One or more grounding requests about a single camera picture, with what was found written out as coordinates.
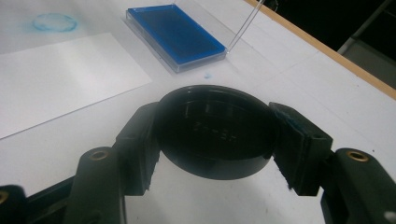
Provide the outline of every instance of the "blue tray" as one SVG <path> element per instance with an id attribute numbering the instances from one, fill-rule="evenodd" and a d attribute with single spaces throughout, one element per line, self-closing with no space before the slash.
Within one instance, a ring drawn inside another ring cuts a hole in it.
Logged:
<path id="1" fill-rule="evenodd" d="M 225 57 L 226 48 L 176 5 L 129 8 L 127 13 L 176 72 Z"/>

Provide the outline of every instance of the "white paper sheet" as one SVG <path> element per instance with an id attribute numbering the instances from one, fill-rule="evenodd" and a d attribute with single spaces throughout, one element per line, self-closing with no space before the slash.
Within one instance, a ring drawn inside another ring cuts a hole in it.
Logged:
<path id="1" fill-rule="evenodd" d="M 0 55 L 0 138 L 150 81 L 112 34 Z"/>

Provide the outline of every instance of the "clear plastic case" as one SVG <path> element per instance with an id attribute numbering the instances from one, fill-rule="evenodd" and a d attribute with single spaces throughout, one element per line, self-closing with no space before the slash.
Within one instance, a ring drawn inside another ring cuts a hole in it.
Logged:
<path id="1" fill-rule="evenodd" d="M 144 6 L 128 8 L 126 21 L 158 57 L 179 73 L 223 60 L 261 5 L 262 1 L 245 12 L 236 32 L 194 0 L 146 2 Z"/>

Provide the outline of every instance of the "blue stain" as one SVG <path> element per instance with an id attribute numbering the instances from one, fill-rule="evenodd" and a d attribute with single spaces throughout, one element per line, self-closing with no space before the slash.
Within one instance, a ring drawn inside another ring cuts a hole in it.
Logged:
<path id="1" fill-rule="evenodd" d="M 210 78 L 212 78 L 213 76 L 212 76 L 212 74 L 210 74 L 210 73 L 206 73 L 205 74 L 205 79 L 210 79 Z"/>
<path id="2" fill-rule="evenodd" d="M 60 13 L 38 15 L 33 20 L 33 26 L 39 31 L 71 32 L 77 27 L 77 22 Z"/>

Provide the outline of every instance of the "screw hole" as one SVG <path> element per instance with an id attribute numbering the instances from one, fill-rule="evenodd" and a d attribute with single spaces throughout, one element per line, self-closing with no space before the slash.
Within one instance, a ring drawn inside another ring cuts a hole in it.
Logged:
<path id="1" fill-rule="evenodd" d="M 8 199 L 8 192 L 0 190 L 0 204 L 4 203 Z"/>
<path id="2" fill-rule="evenodd" d="M 348 151 L 346 153 L 348 157 L 355 161 L 368 161 L 369 158 L 361 152 L 358 151 Z"/>
<path id="3" fill-rule="evenodd" d="M 108 156 L 107 151 L 95 151 L 91 154 L 90 160 L 92 161 L 100 161 Z"/>

